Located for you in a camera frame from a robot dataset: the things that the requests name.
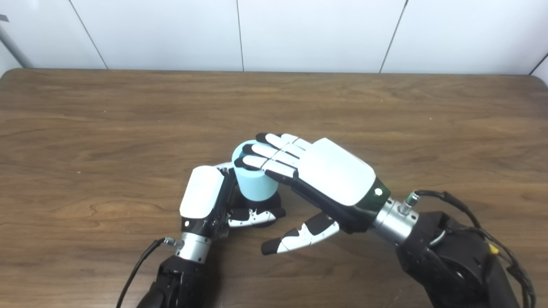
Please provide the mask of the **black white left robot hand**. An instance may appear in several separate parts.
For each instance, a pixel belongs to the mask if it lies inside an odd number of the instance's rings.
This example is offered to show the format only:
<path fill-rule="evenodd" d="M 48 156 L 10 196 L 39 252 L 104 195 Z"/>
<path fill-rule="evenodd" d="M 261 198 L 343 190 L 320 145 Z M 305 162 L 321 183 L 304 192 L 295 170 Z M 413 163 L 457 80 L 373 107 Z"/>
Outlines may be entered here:
<path fill-rule="evenodd" d="M 286 216 L 278 183 L 227 162 L 192 170 L 180 204 L 184 237 L 216 240 L 231 228 L 266 228 Z"/>

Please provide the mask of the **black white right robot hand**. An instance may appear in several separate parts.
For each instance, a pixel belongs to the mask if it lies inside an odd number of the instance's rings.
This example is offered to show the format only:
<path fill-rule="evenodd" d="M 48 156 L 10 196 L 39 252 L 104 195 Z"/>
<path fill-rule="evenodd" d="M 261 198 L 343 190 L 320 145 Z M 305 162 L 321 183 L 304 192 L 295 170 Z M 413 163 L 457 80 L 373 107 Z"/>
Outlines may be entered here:
<path fill-rule="evenodd" d="M 264 255 L 311 246 L 339 231 L 364 233 L 390 198 L 370 165 L 327 138 L 311 143 L 287 133 L 259 133 L 255 139 L 235 166 L 287 185 L 320 210 L 300 228 L 264 242 Z"/>

